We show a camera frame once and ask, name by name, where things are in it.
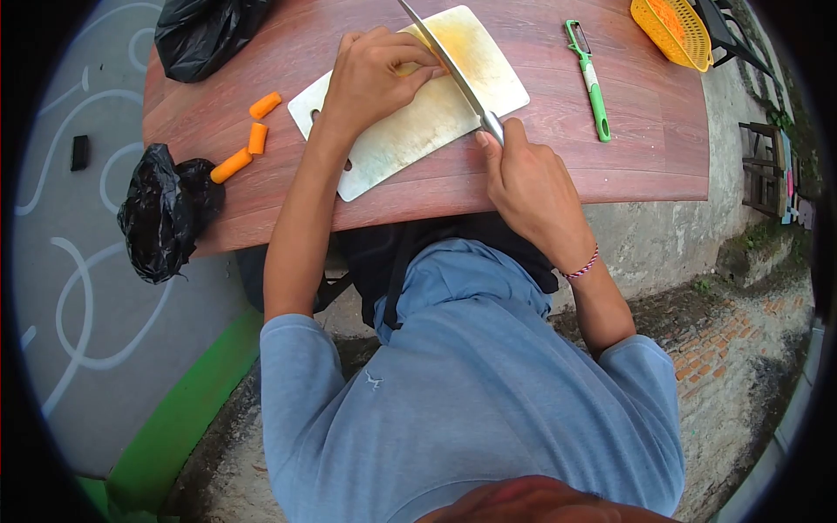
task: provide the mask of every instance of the white swirl pattern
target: white swirl pattern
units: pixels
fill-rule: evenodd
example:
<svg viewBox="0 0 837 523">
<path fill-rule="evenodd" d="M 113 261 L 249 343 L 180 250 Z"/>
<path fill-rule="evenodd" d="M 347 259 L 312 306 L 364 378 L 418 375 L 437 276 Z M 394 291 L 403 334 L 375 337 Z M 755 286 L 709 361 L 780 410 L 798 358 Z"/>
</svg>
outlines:
<svg viewBox="0 0 837 523">
<path fill-rule="evenodd" d="M 103 14 L 102 16 L 98 17 L 93 23 L 90 23 L 83 29 L 76 34 L 73 41 L 70 43 L 70 46 L 75 44 L 86 35 L 93 27 L 101 23 L 106 18 L 132 8 L 150 8 L 157 10 L 158 12 L 162 10 L 162 8 L 153 3 L 129 3 L 118 8 L 114 8 L 110 10 L 108 13 Z M 154 28 L 141 28 L 140 30 L 136 31 L 134 35 L 131 37 L 130 42 L 128 43 L 128 60 L 133 66 L 134 69 L 139 71 L 140 73 L 145 74 L 146 66 L 142 64 L 136 58 L 136 43 L 137 40 L 143 34 L 154 33 Z M 62 102 L 69 99 L 72 94 L 76 93 L 81 89 L 84 92 L 88 92 L 90 90 L 90 85 L 88 82 L 88 67 L 85 66 L 84 70 L 82 71 L 81 81 L 65 91 L 61 96 L 57 99 L 53 100 L 48 105 L 44 106 L 37 114 L 37 117 L 44 115 L 45 113 L 51 111 L 55 107 L 59 106 Z M 142 106 L 142 95 L 138 94 L 131 90 L 123 90 L 123 89 L 111 89 L 111 90 L 104 90 L 100 93 L 96 93 L 92 96 L 89 96 L 85 100 L 82 100 L 65 118 L 64 121 L 61 122 L 58 130 L 55 133 L 55 136 L 50 144 L 49 150 L 44 158 L 44 165 L 40 172 L 40 177 L 38 179 L 38 185 L 35 188 L 34 194 L 32 198 L 29 200 L 28 203 L 25 205 L 16 205 L 14 208 L 14 213 L 17 216 L 26 216 L 30 214 L 35 207 L 38 205 L 41 193 L 44 189 L 44 184 L 46 183 L 47 174 L 49 172 L 50 165 L 52 164 L 53 155 L 55 153 L 56 147 L 59 142 L 59 138 L 63 135 L 64 131 L 66 130 L 70 121 L 79 114 L 81 110 L 85 107 L 90 105 L 91 103 L 102 100 L 104 98 L 109 97 L 116 97 L 116 98 L 124 98 L 131 100 L 140 106 Z M 102 173 L 100 176 L 100 197 L 102 203 L 105 207 L 111 211 L 112 213 L 116 214 L 118 212 L 118 207 L 113 204 L 110 199 L 107 197 L 105 193 L 105 182 L 107 180 L 108 173 L 116 160 L 120 157 L 124 156 L 129 152 L 134 151 L 142 151 L 143 146 L 141 142 L 131 143 L 127 146 L 122 147 L 120 150 L 116 151 L 111 155 L 108 159 L 105 167 L 102 169 Z M 166 304 L 169 295 L 172 291 L 172 285 L 174 283 L 173 279 L 168 280 L 163 289 L 162 295 L 160 296 L 160 300 L 157 302 L 157 306 L 154 311 L 151 313 L 151 316 L 146 321 L 145 325 L 136 333 L 133 339 L 125 345 L 121 350 L 119 350 L 113 356 L 108 356 L 104 358 L 92 358 L 85 355 L 87 351 L 88 345 L 90 343 L 90 334 L 93 330 L 93 320 L 94 320 L 94 301 L 93 301 L 93 283 L 90 278 L 90 269 L 96 266 L 99 262 L 104 259 L 113 256 L 119 252 L 124 252 L 125 244 L 122 242 L 112 244 L 111 246 L 102 249 L 96 254 L 90 256 L 87 260 L 85 260 L 79 250 L 66 238 L 51 238 L 50 243 L 62 248 L 64 251 L 69 253 L 69 255 L 73 258 L 77 269 L 76 271 L 67 279 L 67 283 L 64 285 L 64 289 L 61 291 L 61 295 L 58 299 L 58 303 L 55 307 L 55 329 L 58 333 L 58 338 L 61 343 L 61 346 L 70 356 L 69 365 L 64 370 L 64 374 L 58 381 L 58 384 L 55 386 L 53 391 L 49 394 L 44 404 L 41 406 L 41 413 L 45 418 L 47 418 L 50 413 L 55 408 L 56 404 L 60 401 L 64 392 L 67 390 L 68 385 L 73 380 L 73 377 L 78 370 L 79 367 L 89 368 L 95 371 L 107 371 L 110 370 L 122 362 L 124 362 L 131 353 L 139 346 L 142 342 L 142 339 L 145 337 L 146 333 L 151 329 L 154 325 L 155 320 L 160 315 L 163 306 Z M 62 323 L 62 315 L 64 311 L 64 303 L 69 295 L 69 292 L 72 290 L 74 284 L 81 279 L 82 285 L 84 287 L 84 294 L 85 294 L 85 311 L 84 311 L 84 319 L 81 329 L 81 335 L 79 337 L 79 341 L 75 347 L 73 347 L 64 333 L 64 326 Z M 32 341 L 37 333 L 36 326 L 30 326 L 27 331 L 21 336 L 21 347 L 26 348 L 26 346 Z"/>
</svg>

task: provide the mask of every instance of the kitchen knife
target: kitchen knife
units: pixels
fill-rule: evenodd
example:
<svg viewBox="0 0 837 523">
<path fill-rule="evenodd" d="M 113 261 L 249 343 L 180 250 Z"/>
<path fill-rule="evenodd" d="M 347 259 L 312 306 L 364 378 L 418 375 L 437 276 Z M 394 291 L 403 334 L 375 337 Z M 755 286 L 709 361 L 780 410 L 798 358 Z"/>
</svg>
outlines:
<svg viewBox="0 0 837 523">
<path fill-rule="evenodd" d="M 482 125 L 483 129 L 490 132 L 491 135 L 495 137 L 498 142 L 500 142 L 500 145 L 503 146 L 503 124 L 500 123 L 500 119 L 497 118 L 496 114 L 494 114 L 490 110 L 487 110 L 480 103 L 480 100 L 474 94 L 474 89 L 470 86 L 468 80 L 462 74 L 462 70 L 459 68 L 459 66 L 456 65 L 456 62 L 454 62 L 450 58 L 448 51 L 444 48 L 439 39 L 436 38 L 435 35 L 430 31 L 430 29 L 428 29 L 424 25 L 424 23 L 421 21 L 421 18 L 419 18 L 418 14 L 416 14 L 413 8 L 407 5 L 407 3 L 404 0 L 398 0 L 398 3 L 401 4 L 401 7 L 404 8 L 404 11 L 407 12 L 407 15 L 413 20 L 413 23 L 416 24 L 418 30 L 421 31 L 421 34 L 424 35 L 424 37 L 430 43 L 430 47 L 433 49 L 433 51 L 436 52 L 436 54 L 442 60 L 442 63 L 444 63 L 444 65 L 448 68 L 448 71 L 450 71 L 450 75 L 454 78 L 456 84 L 462 90 L 462 94 L 465 95 L 465 98 L 468 100 L 468 103 L 470 103 L 470 106 L 474 109 L 474 112 L 480 117 L 480 124 Z"/>
</svg>

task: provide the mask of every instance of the cutting board handle hole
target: cutting board handle hole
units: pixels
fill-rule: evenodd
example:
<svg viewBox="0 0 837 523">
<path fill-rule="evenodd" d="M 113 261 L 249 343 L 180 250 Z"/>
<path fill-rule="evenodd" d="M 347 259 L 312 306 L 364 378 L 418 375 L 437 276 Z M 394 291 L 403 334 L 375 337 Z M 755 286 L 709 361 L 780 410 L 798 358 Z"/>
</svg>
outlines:
<svg viewBox="0 0 837 523">
<path fill-rule="evenodd" d="M 316 121 L 316 117 L 319 116 L 319 115 L 320 115 L 320 110 L 319 109 L 314 109 L 311 112 L 311 123 L 314 123 Z M 346 159 L 346 165 L 343 166 L 343 171 L 350 171 L 351 169 L 352 169 L 352 162 L 347 158 Z"/>
</svg>

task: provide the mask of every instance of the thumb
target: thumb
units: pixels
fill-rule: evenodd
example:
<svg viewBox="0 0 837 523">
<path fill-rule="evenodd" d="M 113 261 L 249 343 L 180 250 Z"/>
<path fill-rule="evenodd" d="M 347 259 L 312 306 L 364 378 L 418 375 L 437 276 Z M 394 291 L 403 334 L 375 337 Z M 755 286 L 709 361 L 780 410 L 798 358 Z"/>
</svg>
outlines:
<svg viewBox="0 0 837 523">
<path fill-rule="evenodd" d="M 430 80 L 438 78 L 444 74 L 444 69 L 438 66 L 419 67 L 412 73 L 408 74 L 402 79 L 409 89 L 410 95 L 415 94 L 421 89 L 421 86 L 428 83 Z"/>
<path fill-rule="evenodd" d="M 488 171 L 488 183 L 499 183 L 503 187 L 500 165 L 503 161 L 503 148 L 495 137 L 485 131 L 476 132 L 476 142 L 485 154 L 485 169 Z"/>
</svg>

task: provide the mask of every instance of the peeler blade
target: peeler blade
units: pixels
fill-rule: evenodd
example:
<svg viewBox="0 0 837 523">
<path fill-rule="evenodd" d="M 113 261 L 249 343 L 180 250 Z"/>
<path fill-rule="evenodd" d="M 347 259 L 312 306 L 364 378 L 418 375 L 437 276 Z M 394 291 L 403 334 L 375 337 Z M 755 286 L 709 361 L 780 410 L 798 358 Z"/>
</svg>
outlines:
<svg viewBox="0 0 837 523">
<path fill-rule="evenodd" d="M 590 45 L 587 43 L 587 37 L 584 36 L 584 31 L 581 29 L 581 23 L 577 20 L 570 24 L 573 29 L 573 36 L 575 37 L 576 45 L 582 53 L 593 54 L 590 50 Z"/>
</svg>

